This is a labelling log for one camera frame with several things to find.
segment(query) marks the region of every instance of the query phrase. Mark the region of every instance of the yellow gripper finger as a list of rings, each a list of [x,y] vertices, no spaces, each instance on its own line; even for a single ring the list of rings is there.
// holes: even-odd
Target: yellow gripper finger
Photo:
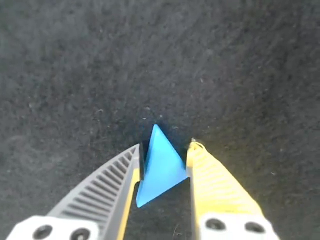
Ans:
[[[256,201],[202,144],[190,144],[187,167],[193,179],[197,219],[207,212],[263,215]]]
[[[257,202],[201,143],[192,141],[186,165],[193,239],[279,239]]]

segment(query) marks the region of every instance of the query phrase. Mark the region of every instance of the blue triangular block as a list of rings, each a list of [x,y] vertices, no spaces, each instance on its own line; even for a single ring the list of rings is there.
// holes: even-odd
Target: blue triangular block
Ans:
[[[145,162],[144,179],[136,196],[138,208],[187,179],[185,165],[161,131],[153,126]]]

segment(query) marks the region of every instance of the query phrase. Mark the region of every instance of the black fabric surface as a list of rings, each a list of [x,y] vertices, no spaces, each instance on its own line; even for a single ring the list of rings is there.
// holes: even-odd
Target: black fabric surface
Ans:
[[[1,0],[1,239],[154,123],[320,239],[319,66],[318,0]],[[191,239],[189,183],[133,202],[125,239]]]

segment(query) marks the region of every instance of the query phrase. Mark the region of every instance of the gray plastic part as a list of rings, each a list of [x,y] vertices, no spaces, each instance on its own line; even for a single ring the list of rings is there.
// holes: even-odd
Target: gray plastic part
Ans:
[[[137,144],[88,176],[48,216],[93,221],[99,226],[99,240],[116,240],[133,173],[139,168],[140,144]]]

